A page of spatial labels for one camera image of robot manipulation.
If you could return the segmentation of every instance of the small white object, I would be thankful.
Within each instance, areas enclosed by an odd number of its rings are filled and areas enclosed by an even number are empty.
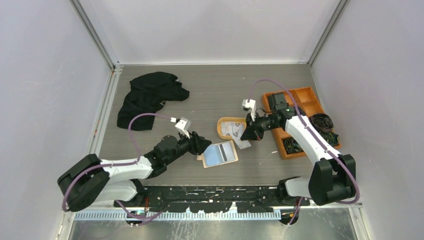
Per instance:
[[[309,178],[297,177],[285,182],[285,189],[290,196],[311,197],[309,193]]]
[[[252,121],[255,121],[255,114],[256,114],[256,101],[253,99],[244,99],[241,103],[241,106],[243,107],[243,110],[250,111],[250,116],[252,118]]]
[[[187,118],[180,118],[179,121],[175,124],[175,128],[176,130],[186,136],[187,138],[190,138],[190,134],[189,134],[189,128],[190,125],[192,124],[192,122],[190,120],[188,120]]]

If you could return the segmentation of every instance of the paper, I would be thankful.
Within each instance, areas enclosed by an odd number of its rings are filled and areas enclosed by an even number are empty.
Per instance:
[[[248,140],[240,140],[244,130],[245,126],[241,122],[221,122],[221,134],[224,136],[231,136],[239,149],[245,149],[252,146]]]

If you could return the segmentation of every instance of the small card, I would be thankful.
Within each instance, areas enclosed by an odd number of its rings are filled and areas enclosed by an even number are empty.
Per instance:
[[[201,157],[205,168],[229,164],[239,160],[233,141],[212,144],[206,148]]]

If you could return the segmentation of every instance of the metal floor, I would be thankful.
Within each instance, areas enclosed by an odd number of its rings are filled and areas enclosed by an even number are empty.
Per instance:
[[[77,221],[69,240],[357,240],[348,208],[300,210],[290,228],[278,220]]]
[[[300,88],[315,84],[310,67],[306,64],[273,65],[163,65],[163,66],[124,66],[107,123],[100,158],[108,160],[131,159],[137,157],[128,131],[116,125],[118,111],[124,97],[130,91],[129,81],[156,71],[178,76],[182,87],[190,91],[185,101],[169,101],[158,114],[171,117],[185,117],[192,121],[190,130],[196,131],[212,141],[220,143],[217,122],[222,117],[246,117],[242,110],[242,100],[247,99],[252,84],[259,79],[279,81],[285,87]],[[261,106],[261,95],[278,91],[269,82],[256,85],[252,98]],[[134,132],[142,150],[150,151],[165,135],[177,136],[174,125],[156,117],[153,130]],[[303,176],[309,177],[311,162],[306,158],[282,160],[277,151],[271,132],[266,132],[260,142],[251,142],[252,147],[237,148],[239,161],[204,168],[201,161],[187,153],[180,157],[162,175],[144,180],[151,185],[276,185],[279,180]]]

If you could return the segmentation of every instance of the white wall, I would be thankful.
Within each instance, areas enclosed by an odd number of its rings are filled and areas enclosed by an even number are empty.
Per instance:
[[[422,239],[424,1],[353,0],[312,71],[375,239]]]
[[[0,239],[54,239],[110,72],[69,1],[2,1]]]
[[[178,64],[306,63],[339,0],[81,2],[121,64]]]

